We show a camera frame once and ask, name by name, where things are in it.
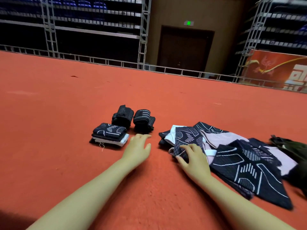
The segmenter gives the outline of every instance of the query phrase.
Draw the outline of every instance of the exit sign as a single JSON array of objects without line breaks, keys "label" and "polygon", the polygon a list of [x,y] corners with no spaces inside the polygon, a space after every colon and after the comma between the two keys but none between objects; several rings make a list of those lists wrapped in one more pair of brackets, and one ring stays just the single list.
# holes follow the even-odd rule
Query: exit sign
[{"label": "exit sign", "polygon": [[185,26],[193,26],[193,25],[194,25],[194,21],[186,20],[186,21],[184,22],[184,25],[185,25]]}]

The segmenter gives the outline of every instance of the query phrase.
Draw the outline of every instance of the pile of clothes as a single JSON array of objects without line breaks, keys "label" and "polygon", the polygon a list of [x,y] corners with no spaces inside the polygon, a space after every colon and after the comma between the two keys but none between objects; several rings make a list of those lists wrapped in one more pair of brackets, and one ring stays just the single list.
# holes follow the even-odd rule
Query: pile of clothes
[{"label": "pile of clothes", "polygon": [[161,147],[168,149],[174,157],[181,156],[186,162],[189,162],[188,155],[180,146],[194,143],[201,147],[211,171],[248,200],[256,195],[291,210],[293,205],[282,178],[290,181],[295,177],[292,174],[299,173],[299,181],[293,184],[301,189],[302,184],[306,184],[307,173],[302,172],[302,167],[306,169],[303,162],[306,163],[307,154],[295,152],[293,154],[298,156],[296,159],[280,150],[284,147],[294,151],[290,145],[285,145],[290,144],[289,140],[272,136],[271,142],[275,145],[270,145],[203,122],[193,127],[173,125],[169,131],[160,132],[159,136]]},{"label": "pile of clothes", "polygon": [[131,126],[131,121],[135,124],[134,131],[142,134],[148,134],[154,127],[155,117],[150,116],[150,111],[146,109],[134,111],[121,105],[116,113],[113,114],[112,124],[102,123],[93,130],[90,143],[99,146],[109,144],[112,146],[124,146],[129,138],[127,130]]}]

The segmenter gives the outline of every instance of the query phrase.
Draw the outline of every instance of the white string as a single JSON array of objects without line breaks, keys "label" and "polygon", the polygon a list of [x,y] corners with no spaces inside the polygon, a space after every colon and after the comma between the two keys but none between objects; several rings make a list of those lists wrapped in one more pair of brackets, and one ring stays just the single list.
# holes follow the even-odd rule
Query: white string
[{"label": "white string", "polygon": [[99,147],[101,147],[101,145],[103,146],[101,152],[103,152],[104,144],[103,144],[102,142],[100,142],[100,143],[99,143]]}]

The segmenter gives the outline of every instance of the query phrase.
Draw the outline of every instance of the person's left hand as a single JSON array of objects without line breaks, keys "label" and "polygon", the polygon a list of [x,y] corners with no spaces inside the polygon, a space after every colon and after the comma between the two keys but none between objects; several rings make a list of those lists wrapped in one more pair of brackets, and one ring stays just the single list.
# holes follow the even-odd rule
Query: person's left hand
[{"label": "person's left hand", "polygon": [[151,135],[141,134],[136,134],[136,136],[131,137],[122,159],[129,163],[132,166],[132,169],[139,166],[148,158],[151,150],[151,144],[147,144],[145,148],[144,146],[146,139],[150,137]]}]

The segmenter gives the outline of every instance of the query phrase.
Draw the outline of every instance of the door frame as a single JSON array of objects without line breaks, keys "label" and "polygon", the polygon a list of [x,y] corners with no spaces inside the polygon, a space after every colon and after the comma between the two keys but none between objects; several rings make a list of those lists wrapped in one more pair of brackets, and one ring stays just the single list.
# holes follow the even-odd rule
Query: door frame
[{"label": "door frame", "polygon": [[162,37],[163,34],[169,33],[171,35],[184,35],[184,36],[189,36],[191,38],[208,38],[207,39],[207,44],[206,48],[204,51],[204,59],[202,61],[202,66],[200,72],[204,72],[210,49],[212,46],[212,41],[214,37],[214,31],[209,31],[209,30],[199,30],[199,29],[189,29],[186,27],[172,27],[172,26],[166,26],[162,25],[161,26],[161,33],[160,33],[160,40],[159,40],[159,51],[158,51],[158,59],[157,59],[157,66],[160,66],[160,56],[161,56],[161,47],[162,47]]}]

